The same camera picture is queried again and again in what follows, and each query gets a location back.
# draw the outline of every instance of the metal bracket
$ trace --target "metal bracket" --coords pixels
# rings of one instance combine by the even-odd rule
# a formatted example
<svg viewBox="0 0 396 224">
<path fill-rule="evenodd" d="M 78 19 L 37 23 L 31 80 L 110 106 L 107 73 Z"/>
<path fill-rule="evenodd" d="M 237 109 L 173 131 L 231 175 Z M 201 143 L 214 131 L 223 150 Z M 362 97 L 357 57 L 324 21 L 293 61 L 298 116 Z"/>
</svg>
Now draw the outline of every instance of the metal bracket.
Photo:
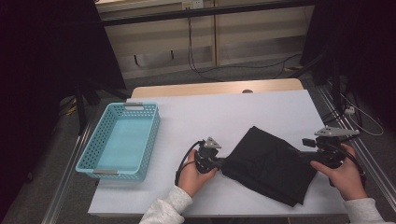
<svg viewBox="0 0 396 224">
<path fill-rule="evenodd" d="M 344 135 L 356 135 L 360 134 L 359 130 L 349 130 L 349 129 L 340 129 L 340 128 L 334 128 L 334 127 L 329 127 L 326 126 L 319 131 L 315 132 L 315 135 L 318 136 L 344 136 Z"/>
<path fill-rule="evenodd" d="M 219 143 L 215 141 L 212 137 L 208 137 L 207 140 L 205 141 L 205 147 L 207 148 L 221 148 Z"/>
</svg>

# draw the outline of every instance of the white sleeve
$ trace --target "white sleeve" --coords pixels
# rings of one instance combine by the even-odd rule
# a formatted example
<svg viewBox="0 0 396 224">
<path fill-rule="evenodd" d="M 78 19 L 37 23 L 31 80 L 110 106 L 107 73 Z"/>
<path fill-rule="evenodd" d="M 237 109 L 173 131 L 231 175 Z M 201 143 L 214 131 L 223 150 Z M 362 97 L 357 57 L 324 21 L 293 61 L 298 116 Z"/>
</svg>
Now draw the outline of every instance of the white sleeve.
<svg viewBox="0 0 396 224">
<path fill-rule="evenodd" d="M 140 223 L 183 223 L 180 214 L 192 204 L 192 198 L 177 186 L 173 186 L 165 199 L 157 199 L 143 215 Z"/>
<path fill-rule="evenodd" d="M 345 206 L 351 224 L 394 223 L 384 221 L 375 207 L 375 200 L 372 198 L 346 201 Z"/>
</svg>

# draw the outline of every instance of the person's arm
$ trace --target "person's arm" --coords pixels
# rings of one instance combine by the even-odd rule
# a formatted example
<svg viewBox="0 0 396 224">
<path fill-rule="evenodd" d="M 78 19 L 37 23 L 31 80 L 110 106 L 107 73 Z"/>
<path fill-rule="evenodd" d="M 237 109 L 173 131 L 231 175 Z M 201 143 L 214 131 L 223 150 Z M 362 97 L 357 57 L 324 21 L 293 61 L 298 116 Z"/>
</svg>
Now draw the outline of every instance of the person's arm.
<svg viewBox="0 0 396 224">
<path fill-rule="evenodd" d="M 353 147 L 342 144 L 341 147 L 356 157 Z M 361 176 L 355 163 L 346 158 L 337 169 L 331 169 L 317 161 L 311 161 L 312 167 L 330 178 L 345 200 L 350 223 L 393 223 L 385 222 L 375 207 L 375 200 L 367 196 L 361 183 Z"/>
<path fill-rule="evenodd" d="M 192 197 L 205 182 L 215 176 L 217 169 L 207 174 L 201 174 L 196 169 L 194 161 L 195 149 L 191 151 L 184 169 L 181 171 L 178 186 L 173 186 L 165 199 L 157 199 L 143 215 L 140 223 L 183 223 L 180 214 L 192 204 Z"/>
</svg>

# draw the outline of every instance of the hand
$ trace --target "hand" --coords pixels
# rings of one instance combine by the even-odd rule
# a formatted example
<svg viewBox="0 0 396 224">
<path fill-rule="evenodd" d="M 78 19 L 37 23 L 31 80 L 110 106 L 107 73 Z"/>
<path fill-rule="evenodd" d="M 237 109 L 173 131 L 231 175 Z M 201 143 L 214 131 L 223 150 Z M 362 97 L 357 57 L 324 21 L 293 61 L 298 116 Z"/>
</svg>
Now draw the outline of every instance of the hand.
<svg viewBox="0 0 396 224">
<path fill-rule="evenodd" d="M 190 197 L 193 197 L 207 180 L 215 176 L 216 171 L 218 170 L 213 169 L 207 174 L 199 173 L 194 163 L 195 152 L 195 149 L 190 152 L 188 160 L 185 163 L 187 165 L 185 165 L 184 169 L 181 171 L 180 178 L 178 180 L 178 187 L 186 191 Z"/>
<path fill-rule="evenodd" d="M 353 147 L 345 144 L 341 144 L 341 147 L 356 157 Z M 336 169 L 331 169 L 317 161 L 311 161 L 311 165 L 330 178 L 344 200 L 349 201 L 368 197 L 361 183 L 361 175 L 358 168 L 350 159 L 346 158 L 344 163 Z"/>
</svg>

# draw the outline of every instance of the white table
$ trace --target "white table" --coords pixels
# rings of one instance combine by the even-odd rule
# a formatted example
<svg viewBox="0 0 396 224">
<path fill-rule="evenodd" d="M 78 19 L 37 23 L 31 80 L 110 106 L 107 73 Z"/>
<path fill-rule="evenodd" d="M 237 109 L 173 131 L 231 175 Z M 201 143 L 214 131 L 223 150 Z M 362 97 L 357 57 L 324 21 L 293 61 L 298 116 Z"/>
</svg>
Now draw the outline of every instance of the white table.
<svg viewBox="0 0 396 224">
<path fill-rule="evenodd" d="M 253 86 L 257 82 L 264 86 L 268 84 L 268 81 L 251 81 L 250 84 Z M 235 82 L 234 89 L 237 90 L 242 84 L 247 83 Z M 93 196 L 89 213 L 101 217 L 125 217 L 145 213 L 157 197 L 164 197 L 174 185 L 175 171 L 187 149 L 196 141 L 208 136 L 212 136 L 222 145 L 219 157 L 229 155 L 253 125 L 285 139 L 300 150 L 314 150 L 303 147 L 301 139 L 315 138 L 314 131 L 322 128 L 323 123 L 308 92 L 301 90 L 298 85 L 294 89 L 297 91 L 134 99 L 158 103 L 162 119 L 147 177 L 141 183 L 101 180 Z M 345 212 L 343 200 L 337 189 L 330 187 L 328 178 L 322 174 L 317 174 L 312 181 L 304 205 L 289 207 L 247 189 L 218 172 L 194 197 L 194 204 L 183 216 L 292 217 Z"/>
</svg>

